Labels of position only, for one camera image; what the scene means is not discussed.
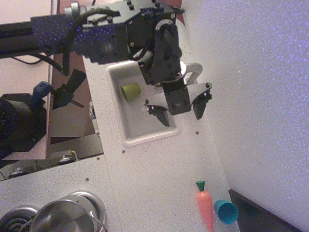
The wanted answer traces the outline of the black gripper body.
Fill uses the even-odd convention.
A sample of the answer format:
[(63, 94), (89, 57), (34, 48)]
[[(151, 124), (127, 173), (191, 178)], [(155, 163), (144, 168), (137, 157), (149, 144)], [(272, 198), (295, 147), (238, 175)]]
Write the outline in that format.
[(162, 82), (162, 87), (171, 115), (174, 116), (191, 111), (189, 92), (183, 79)]

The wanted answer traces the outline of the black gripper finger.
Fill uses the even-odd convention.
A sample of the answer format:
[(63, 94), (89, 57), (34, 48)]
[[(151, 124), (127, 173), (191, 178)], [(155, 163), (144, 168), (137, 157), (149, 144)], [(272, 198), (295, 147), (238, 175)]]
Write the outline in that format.
[(206, 104), (212, 99), (211, 89), (212, 83), (210, 82), (188, 85), (190, 104), (197, 120), (203, 117)]
[(165, 107), (150, 105), (148, 99), (144, 101), (144, 105), (147, 107), (148, 114), (155, 116), (165, 127), (170, 127), (169, 117), (167, 114), (168, 110)]

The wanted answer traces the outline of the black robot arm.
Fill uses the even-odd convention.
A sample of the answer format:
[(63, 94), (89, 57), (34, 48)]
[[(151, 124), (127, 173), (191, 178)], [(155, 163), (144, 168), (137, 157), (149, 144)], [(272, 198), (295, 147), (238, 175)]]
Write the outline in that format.
[(176, 17), (183, 13), (183, 8), (161, 0), (123, 0), (102, 6), (73, 2), (63, 14), (2, 24), (0, 56), (34, 56), (64, 76), (70, 72), (71, 52), (98, 64), (136, 61), (145, 83), (163, 89), (145, 101), (149, 114), (164, 126), (169, 126), (168, 115), (193, 111), (201, 119), (212, 98), (212, 85), (195, 84), (181, 68)]

